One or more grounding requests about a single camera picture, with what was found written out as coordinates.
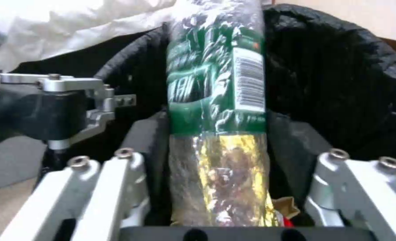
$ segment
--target beige wall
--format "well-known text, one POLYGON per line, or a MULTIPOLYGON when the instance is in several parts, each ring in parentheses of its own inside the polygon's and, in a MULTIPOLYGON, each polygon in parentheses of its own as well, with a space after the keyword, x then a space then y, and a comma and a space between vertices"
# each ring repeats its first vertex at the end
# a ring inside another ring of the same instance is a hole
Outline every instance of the beige wall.
POLYGON ((378 37, 396 40, 396 0, 276 0, 307 6, 369 29, 378 37))

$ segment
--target screw head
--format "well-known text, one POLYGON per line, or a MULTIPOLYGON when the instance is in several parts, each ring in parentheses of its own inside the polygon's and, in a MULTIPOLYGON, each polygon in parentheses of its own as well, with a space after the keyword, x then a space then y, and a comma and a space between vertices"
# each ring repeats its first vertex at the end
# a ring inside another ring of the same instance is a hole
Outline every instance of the screw head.
POLYGON ((67 162, 67 165, 71 167, 73 170, 77 171, 85 171, 89 167, 90 158, 88 156, 77 156, 70 159, 67 162))
POLYGON ((396 159, 392 157, 380 157, 378 167, 387 174, 396 174, 396 159))
POLYGON ((133 152, 132 148, 120 148, 114 154, 119 159, 131 159, 133 152))
POLYGON ((331 160, 344 161, 349 159, 350 155, 342 149, 332 148, 329 150, 329 158, 331 160))

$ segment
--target barcode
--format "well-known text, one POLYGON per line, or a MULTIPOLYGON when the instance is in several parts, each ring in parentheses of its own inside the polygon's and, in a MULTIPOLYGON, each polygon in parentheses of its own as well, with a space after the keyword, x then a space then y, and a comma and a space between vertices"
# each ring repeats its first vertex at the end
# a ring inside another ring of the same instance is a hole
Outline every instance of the barcode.
POLYGON ((235 109, 265 112, 264 59, 247 49, 233 48, 235 109))

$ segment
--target bolt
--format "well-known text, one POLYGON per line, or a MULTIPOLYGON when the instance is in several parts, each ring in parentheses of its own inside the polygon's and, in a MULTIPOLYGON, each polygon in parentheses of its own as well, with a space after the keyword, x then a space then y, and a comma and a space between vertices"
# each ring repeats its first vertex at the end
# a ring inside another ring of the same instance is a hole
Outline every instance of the bolt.
POLYGON ((116 104, 117 104, 118 106, 122 106, 123 103, 124 103, 123 99, 117 99, 117 100, 116 100, 116 104))
POLYGON ((378 167, 386 174, 396 174, 396 159, 392 157, 380 157, 378 167))
POLYGON ((67 165, 75 171, 85 171, 89 167, 90 158, 88 156, 77 156, 70 159, 67 165))
POLYGON ((119 159, 131 159, 133 152, 132 148, 121 148, 115 152, 115 156, 119 159))
POLYGON ((125 98, 125 103, 127 103, 128 105, 132 105, 134 104, 134 99, 131 97, 127 97, 125 98))
POLYGON ((329 150, 329 159, 332 161, 344 161, 350 158, 350 155, 341 149, 332 148, 329 150))
POLYGON ((43 82, 42 80, 36 81, 34 84, 36 84, 36 87, 41 90, 43 88, 43 82))
POLYGON ((48 75, 48 79, 50 79, 50 80, 60 80, 60 78, 61 78, 61 75, 59 75, 59 74, 49 74, 48 75))

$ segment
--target black plastic base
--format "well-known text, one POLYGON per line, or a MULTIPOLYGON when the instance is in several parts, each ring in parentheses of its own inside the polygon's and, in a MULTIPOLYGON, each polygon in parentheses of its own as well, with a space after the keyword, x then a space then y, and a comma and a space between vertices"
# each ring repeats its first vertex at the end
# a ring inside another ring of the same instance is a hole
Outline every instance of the black plastic base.
POLYGON ((370 231, 352 228, 190 228, 131 227, 120 231, 119 241, 375 241, 370 231))

